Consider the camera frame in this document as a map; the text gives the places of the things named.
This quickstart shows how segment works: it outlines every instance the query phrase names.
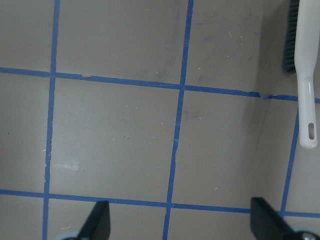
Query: gray tile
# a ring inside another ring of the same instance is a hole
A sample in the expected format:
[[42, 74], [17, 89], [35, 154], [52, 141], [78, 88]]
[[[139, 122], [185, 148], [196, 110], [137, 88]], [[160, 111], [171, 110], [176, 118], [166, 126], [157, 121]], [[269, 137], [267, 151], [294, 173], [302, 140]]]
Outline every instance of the gray tile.
[[50, 71], [53, 0], [0, 2], [0, 66]]
[[[320, 123], [320, 105], [316, 105], [316, 120]], [[286, 210], [320, 213], [320, 147], [307, 150], [296, 146]]]
[[309, 230], [316, 234], [320, 233], [320, 218], [286, 216], [284, 220], [293, 228]]
[[43, 199], [0, 195], [1, 239], [42, 239]]
[[0, 188], [43, 192], [49, 79], [0, 73]]
[[185, 93], [173, 202], [280, 209], [297, 103]]
[[266, 94], [297, 94], [295, 74], [282, 71], [289, 1], [197, 0], [188, 85]]
[[58, 79], [51, 192], [165, 202], [178, 93]]
[[187, 5], [61, 1], [57, 71], [179, 83]]
[[[49, 203], [48, 240], [79, 231], [94, 202], [51, 199]], [[110, 204], [109, 240], [162, 239], [165, 208]]]
[[172, 209], [169, 240], [255, 239], [244, 213]]

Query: white handle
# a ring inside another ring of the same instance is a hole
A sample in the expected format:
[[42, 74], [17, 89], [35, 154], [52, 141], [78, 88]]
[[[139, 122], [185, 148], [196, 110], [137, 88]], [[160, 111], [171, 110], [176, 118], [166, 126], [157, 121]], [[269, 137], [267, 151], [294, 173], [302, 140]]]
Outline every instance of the white handle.
[[294, 65], [298, 85], [299, 142], [306, 149], [317, 146], [313, 75], [318, 56], [320, 0], [300, 0], [295, 36]]

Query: hanging hole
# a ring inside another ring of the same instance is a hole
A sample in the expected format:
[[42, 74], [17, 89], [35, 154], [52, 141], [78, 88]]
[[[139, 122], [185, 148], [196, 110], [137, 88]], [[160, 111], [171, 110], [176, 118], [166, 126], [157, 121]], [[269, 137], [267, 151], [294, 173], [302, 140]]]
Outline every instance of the hanging hole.
[[314, 140], [315, 139], [315, 125], [311, 122], [311, 123], [309, 123], [308, 127], [309, 127], [309, 138], [311, 140]]

